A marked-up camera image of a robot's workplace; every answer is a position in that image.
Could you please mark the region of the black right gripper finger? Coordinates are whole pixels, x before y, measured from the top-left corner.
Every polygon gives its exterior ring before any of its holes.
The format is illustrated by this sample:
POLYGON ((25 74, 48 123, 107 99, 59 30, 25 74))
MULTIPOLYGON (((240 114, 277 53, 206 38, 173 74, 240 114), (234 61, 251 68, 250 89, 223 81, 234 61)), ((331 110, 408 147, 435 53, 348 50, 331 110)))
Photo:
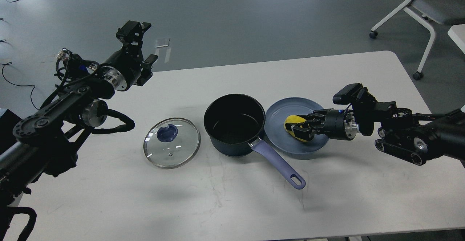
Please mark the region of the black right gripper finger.
POLYGON ((309 115, 289 115, 286 118, 286 126, 298 126, 300 123, 311 126, 321 126, 326 119, 325 114, 310 113, 309 115))
POLYGON ((291 126, 292 136, 302 142, 309 142, 314 139, 316 135, 324 135, 321 126, 311 126, 309 124, 291 126))

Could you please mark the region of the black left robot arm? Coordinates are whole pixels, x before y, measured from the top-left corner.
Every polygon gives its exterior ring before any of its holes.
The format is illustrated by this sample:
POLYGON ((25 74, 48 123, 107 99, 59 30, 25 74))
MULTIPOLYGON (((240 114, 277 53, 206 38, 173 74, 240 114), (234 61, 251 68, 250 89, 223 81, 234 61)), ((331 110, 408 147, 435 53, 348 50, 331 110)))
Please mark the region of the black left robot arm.
POLYGON ((1 122, 1 239, 16 215, 29 217, 19 234, 26 241, 37 220, 30 207, 13 206, 22 194, 30 194, 29 184, 45 173, 53 177, 75 168, 77 152, 90 135, 128 132, 135 127, 127 115, 109 109, 106 100, 116 91, 143 86, 152 77, 158 56, 144 59, 143 37, 151 23, 127 21, 116 32, 120 50, 106 61, 82 59, 62 49, 56 60, 60 84, 38 111, 12 124, 15 115, 2 112, 1 122))

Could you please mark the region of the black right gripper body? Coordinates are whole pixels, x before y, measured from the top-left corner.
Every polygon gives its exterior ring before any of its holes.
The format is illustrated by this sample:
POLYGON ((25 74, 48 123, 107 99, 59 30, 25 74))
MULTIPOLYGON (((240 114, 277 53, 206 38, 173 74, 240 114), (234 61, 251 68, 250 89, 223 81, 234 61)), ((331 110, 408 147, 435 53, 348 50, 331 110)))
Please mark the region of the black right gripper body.
POLYGON ((329 109, 319 131, 330 139, 350 141, 358 134, 358 125, 352 110, 329 109))

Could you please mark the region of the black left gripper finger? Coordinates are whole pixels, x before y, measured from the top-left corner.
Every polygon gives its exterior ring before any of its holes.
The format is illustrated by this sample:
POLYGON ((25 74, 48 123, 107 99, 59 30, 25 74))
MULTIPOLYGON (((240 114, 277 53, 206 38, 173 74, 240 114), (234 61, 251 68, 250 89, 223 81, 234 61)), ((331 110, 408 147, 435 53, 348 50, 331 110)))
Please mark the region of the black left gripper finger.
POLYGON ((121 50, 128 54, 141 54, 143 36, 151 26, 148 22, 127 21, 116 32, 116 38, 122 44, 121 50))
POLYGON ((141 64, 141 75, 137 79, 137 85, 143 86, 148 82, 153 76, 153 64, 157 61, 158 56, 150 54, 141 64))

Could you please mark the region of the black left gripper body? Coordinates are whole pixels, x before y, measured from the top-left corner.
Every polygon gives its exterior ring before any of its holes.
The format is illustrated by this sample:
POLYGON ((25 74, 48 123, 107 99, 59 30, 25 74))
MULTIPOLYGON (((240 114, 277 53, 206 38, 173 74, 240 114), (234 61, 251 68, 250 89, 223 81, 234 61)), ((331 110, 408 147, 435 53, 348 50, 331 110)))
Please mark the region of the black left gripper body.
POLYGON ((143 86, 146 82, 141 46, 123 46, 100 67, 103 78, 117 91, 127 91, 133 85, 143 86))

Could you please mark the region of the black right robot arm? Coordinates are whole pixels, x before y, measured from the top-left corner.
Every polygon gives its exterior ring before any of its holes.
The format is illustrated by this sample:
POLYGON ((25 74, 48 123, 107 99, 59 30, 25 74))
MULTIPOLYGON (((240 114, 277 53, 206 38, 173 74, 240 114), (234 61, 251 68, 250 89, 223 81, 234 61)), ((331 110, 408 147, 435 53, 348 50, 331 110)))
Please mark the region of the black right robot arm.
POLYGON ((333 96, 333 103, 346 109, 317 109, 300 115, 298 121, 284 122, 284 128, 295 139, 311 141, 315 135, 330 139, 353 140, 357 134, 370 136, 374 125, 379 139, 377 150, 422 166, 442 156, 464 162, 464 111, 446 114, 414 113, 397 107, 396 102, 379 102, 360 83, 349 84, 333 96))

